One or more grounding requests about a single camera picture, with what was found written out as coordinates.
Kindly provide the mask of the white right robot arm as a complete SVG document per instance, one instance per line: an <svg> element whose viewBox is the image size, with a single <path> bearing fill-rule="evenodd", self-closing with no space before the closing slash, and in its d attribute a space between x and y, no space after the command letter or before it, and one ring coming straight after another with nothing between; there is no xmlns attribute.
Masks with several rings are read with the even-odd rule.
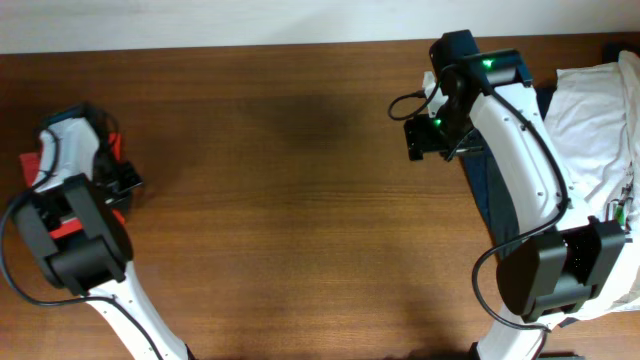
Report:
<svg viewBox="0 0 640 360"><path fill-rule="evenodd" d="M607 314L626 293L632 241L576 193L543 123L532 76L514 49L481 51L467 30L429 51L435 82L402 119L411 160L446 160L489 149L515 208L518 234L497 257L502 299L472 359L538 359L557 326Z"/></svg>

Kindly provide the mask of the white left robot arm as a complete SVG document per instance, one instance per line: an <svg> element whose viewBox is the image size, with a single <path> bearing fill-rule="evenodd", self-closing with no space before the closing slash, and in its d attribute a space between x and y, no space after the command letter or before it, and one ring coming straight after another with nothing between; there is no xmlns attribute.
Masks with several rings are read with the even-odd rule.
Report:
<svg viewBox="0 0 640 360"><path fill-rule="evenodd" d="M71 296L36 299L3 265L9 287L35 306L91 306L135 359L192 358L136 274L125 217L143 181L122 155L117 121L83 102L45 117L35 133L39 149L19 157L27 187L1 222L14 224L44 278Z"/></svg>

